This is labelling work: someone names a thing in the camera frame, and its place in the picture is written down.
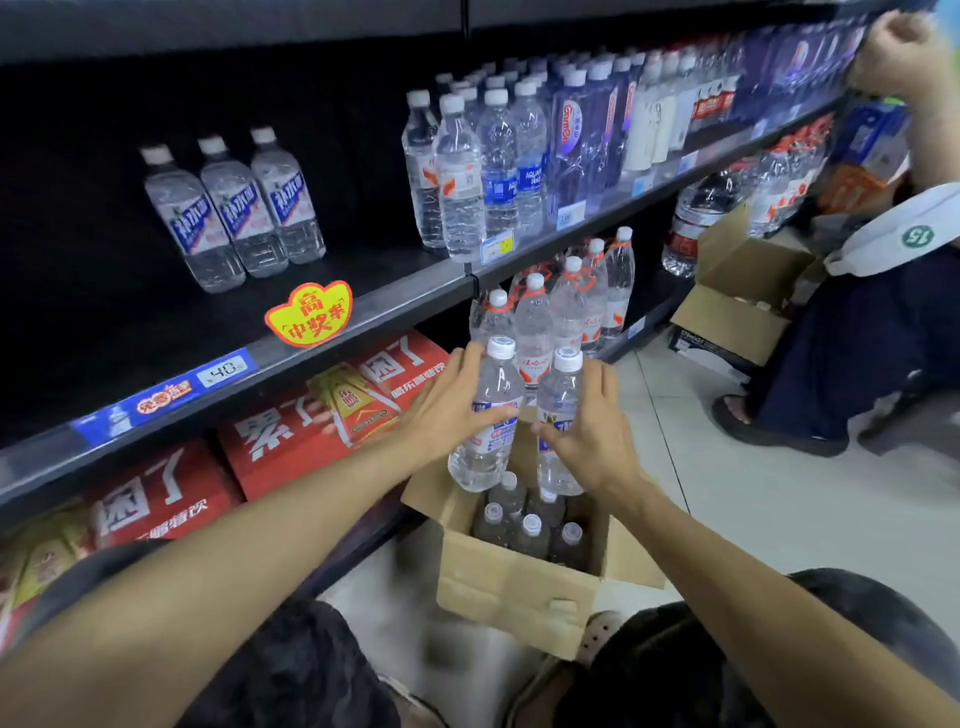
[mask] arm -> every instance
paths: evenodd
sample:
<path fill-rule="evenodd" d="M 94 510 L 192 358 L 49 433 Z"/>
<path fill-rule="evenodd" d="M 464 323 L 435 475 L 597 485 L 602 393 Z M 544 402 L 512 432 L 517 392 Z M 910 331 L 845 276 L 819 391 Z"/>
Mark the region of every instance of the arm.
<path fill-rule="evenodd" d="M 960 725 L 933 683 L 664 495 L 636 462 L 616 371 L 584 369 L 573 427 L 537 434 L 650 552 L 778 726 Z"/>
<path fill-rule="evenodd" d="M 899 96 L 910 107 L 910 166 L 920 190 L 960 182 L 960 78 L 929 15 L 882 15 L 848 82 L 874 95 Z"/>
<path fill-rule="evenodd" d="M 481 427 L 482 348 L 456 350 L 398 427 L 118 574 L 0 663 L 0 725 L 169 728 L 390 488 Z"/>

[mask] human hand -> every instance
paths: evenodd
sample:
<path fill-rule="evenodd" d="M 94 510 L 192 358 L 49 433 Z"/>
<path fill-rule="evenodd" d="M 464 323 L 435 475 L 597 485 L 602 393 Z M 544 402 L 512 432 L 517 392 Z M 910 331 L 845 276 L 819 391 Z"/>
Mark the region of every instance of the human hand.
<path fill-rule="evenodd" d="M 656 492 L 640 467 L 630 422 L 617 399 L 616 369 L 588 359 L 570 429 L 560 432 L 546 423 L 533 426 L 534 434 L 557 452 L 584 490 L 614 513 Z"/>
<path fill-rule="evenodd" d="M 440 376 L 430 380 L 394 429 L 416 450 L 422 464 L 449 455 L 467 437 L 484 427 L 517 417 L 516 407 L 474 412 L 473 396 L 480 379 L 482 344 L 454 349 Z"/>
<path fill-rule="evenodd" d="M 856 54 L 847 83 L 875 96 L 916 103 L 960 81 L 950 46 L 927 12 L 881 15 Z"/>

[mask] dark blue pants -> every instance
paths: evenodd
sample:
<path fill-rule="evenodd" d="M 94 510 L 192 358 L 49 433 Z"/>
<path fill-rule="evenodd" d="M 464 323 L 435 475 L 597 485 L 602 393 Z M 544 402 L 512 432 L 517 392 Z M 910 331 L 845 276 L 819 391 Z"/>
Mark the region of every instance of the dark blue pants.
<path fill-rule="evenodd" d="M 868 278 L 828 279 L 750 383 L 763 429 L 842 440 L 847 420 L 908 375 L 960 385 L 960 250 Z"/>

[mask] price tag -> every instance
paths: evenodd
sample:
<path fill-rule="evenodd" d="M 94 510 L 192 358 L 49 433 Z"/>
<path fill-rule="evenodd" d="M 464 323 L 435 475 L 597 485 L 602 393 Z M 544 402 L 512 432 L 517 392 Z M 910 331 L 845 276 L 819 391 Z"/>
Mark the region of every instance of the price tag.
<path fill-rule="evenodd" d="M 480 246 L 480 262 L 483 265 L 493 263 L 499 257 L 514 250 L 514 229 L 504 230 L 499 235 L 487 238 Z"/>
<path fill-rule="evenodd" d="M 750 140 L 759 139 L 767 131 L 767 120 L 760 119 L 754 124 L 754 130 L 750 132 Z"/>
<path fill-rule="evenodd" d="M 654 173 L 648 172 L 642 177 L 637 177 L 634 180 L 634 187 L 631 190 L 632 197 L 639 197 L 640 195 L 649 192 L 653 189 L 654 186 Z"/>
<path fill-rule="evenodd" d="M 70 426 L 96 448 L 255 370 L 253 357 L 246 349 L 238 349 L 74 420 Z"/>
<path fill-rule="evenodd" d="M 344 330 L 353 311 L 353 291 L 342 280 L 324 287 L 304 283 L 287 303 L 275 305 L 263 319 L 270 330 L 292 347 L 309 349 Z"/>
<path fill-rule="evenodd" d="M 685 172 L 689 172 L 695 166 L 697 166 L 697 152 L 699 150 L 694 150 L 690 154 L 686 155 L 680 160 L 680 166 L 677 168 L 677 175 L 680 176 Z"/>
<path fill-rule="evenodd" d="M 634 338 L 637 334 L 643 331 L 643 327 L 645 327 L 646 325 L 647 325 L 647 317 L 641 316 L 639 321 L 637 321 L 635 324 L 633 324 L 630 328 L 627 329 L 627 338 L 628 339 Z"/>
<path fill-rule="evenodd" d="M 557 210 L 557 230 L 566 230 L 574 225 L 579 225 L 584 221 L 587 214 L 587 201 L 581 200 L 579 203 L 567 205 Z"/>

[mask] open cardboard box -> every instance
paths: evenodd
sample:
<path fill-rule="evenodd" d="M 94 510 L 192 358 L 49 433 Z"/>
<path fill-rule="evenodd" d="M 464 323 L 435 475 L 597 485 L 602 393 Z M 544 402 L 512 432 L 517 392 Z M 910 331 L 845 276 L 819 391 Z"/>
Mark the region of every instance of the open cardboard box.
<path fill-rule="evenodd" d="M 722 217 L 698 241 L 696 283 L 670 319 L 670 348 L 746 383 L 789 325 L 779 310 L 816 262 L 790 230 L 770 240 L 748 234 L 746 205 Z M 771 310 L 749 302 L 763 301 Z"/>
<path fill-rule="evenodd" d="M 530 431 L 536 410 L 531 409 L 525 408 L 517 422 L 508 466 L 528 489 L 537 483 L 537 438 Z M 446 469 L 446 458 L 414 473 L 403 493 L 404 503 L 444 528 L 437 584 L 437 603 L 444 609 L 572 660 L 603 580 L 663 588 L 663 574 L 650 555 L 589 495 L 573 498 L 568 507 L 568 514 L 575 507 L 588 523 L 589 573 L 471 537 L 474 513 L 483 497 L 457 485 Z"/>

